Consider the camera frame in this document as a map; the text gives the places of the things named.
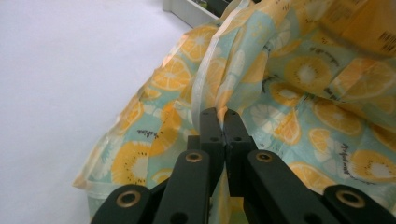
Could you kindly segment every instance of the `fruit pattern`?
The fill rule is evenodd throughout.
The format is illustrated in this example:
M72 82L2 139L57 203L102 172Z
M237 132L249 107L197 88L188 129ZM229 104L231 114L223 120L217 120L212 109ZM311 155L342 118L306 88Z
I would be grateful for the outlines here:
M172 174L199 112L236 110L260 149L310 189L339 183L396 207L396 59L359 54L318 28L331 1L233 1L184 34L97 143L74 185L91 216L123 184ZM210 223L247 223L223 173Z

